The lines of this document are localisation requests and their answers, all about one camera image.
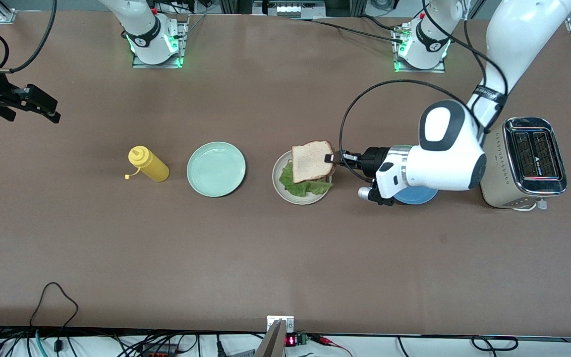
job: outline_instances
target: bread slice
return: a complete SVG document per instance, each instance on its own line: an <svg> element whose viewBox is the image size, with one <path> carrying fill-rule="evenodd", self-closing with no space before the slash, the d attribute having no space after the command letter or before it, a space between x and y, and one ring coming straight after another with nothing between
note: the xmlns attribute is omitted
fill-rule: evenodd
<svg viewBox="0 0 571 357"><path fill-rule="evenodd" d="M325 140L292 146L292 181L300 183L330 176L334 164L326 163L324 160L326 154L333 153L332 145Z"/></svg>

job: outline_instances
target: beige plate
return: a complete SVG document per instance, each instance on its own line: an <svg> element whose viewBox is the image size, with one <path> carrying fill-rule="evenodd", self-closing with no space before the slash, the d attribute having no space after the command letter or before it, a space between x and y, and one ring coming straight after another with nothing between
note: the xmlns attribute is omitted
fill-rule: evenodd
<svg viewBox="0 0 571 357"><path fill-rule="evenodd" d="M285 199L285 201L294 203L295 205L311 205L312 203L315 203L316 201L319 201L319 199L323 198L327 192L324 194L313 194L308 192L306 193L305 197L299 197L291 194L286 190L286 186L284 186L283 183L279 181L279 177L281 177L281 172L290 160L292 160L292 151L288 151L285 154L281 155L279 160L277 160L275 163L275 167L272 169L272 185L275 186L275 190L277 190L279 196ZM331 182L332 177L327 177L327 181Z"/></svg>

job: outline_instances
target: light green plate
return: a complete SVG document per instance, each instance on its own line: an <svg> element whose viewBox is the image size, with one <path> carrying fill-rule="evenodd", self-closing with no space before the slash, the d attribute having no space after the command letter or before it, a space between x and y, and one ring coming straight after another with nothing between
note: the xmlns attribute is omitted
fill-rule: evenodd
<svg viewBox="0 0 571 357"><path fill-rule="evenodd" d="M193 152L186 165L188 183L198 193L222 197L244 180L244 154L227 142L209 142Z"/></svg>

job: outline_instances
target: mustard bottle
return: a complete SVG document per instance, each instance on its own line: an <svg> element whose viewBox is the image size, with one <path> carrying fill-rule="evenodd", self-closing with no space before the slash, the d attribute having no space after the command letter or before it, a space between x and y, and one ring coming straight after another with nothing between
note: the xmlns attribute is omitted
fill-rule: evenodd
<svg viewBox="0 0 571 357"><path fill-rule="evenodd" d="M138 170L131 175L125 175L125 180L141 171L156 182L162 182L169 177L169 168L165 163L144 146L136 146L129 151L129 162Z"/></svg>

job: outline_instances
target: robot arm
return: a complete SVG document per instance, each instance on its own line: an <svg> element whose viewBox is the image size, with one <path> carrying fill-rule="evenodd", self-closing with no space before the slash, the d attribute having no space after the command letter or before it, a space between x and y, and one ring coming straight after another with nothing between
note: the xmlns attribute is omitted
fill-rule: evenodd
<svg viewBox="0 0 571 357"><path fill-rule="evenodd" d="M433 20L449 34L464 16L464 7L470 0L431 0L426 6ZM410 36L399 56L419 69L434 68L449 47L449 37L440 31L428 17L414 18L408 23Z"/></svg>
<svg viewBox="0 0 571 357"><path fill-rule="evenodd" d="M360 166L365 175L374 179L371 187L359 190L358 196L379 205L390 205L392 197L408 186L438 190L468 190L478 186L486 165L481 146L484 129L496 120L505 94L570 11L571 0L503 0L488 27L487 57L505 73L507 87L496 68L488 63L485 84L477 86L467 104L474 108L477 121L467 106L442 100L422 114L419 145L367 149L382 150L384 154L379 153L378 160L355 155L357 161L364 160ZM340 163L341 154L344 153L336 153L326 161ZM365 171L366 166L373 166L375 171L371 168Z"/></svg>
<svg viewBox="0 0 571 357"><path fill-rule="evenodd" d="M163 63L179 51L177 20L153 14L145 0L99 1L116 15L132 51L144 63Z"/></svg>

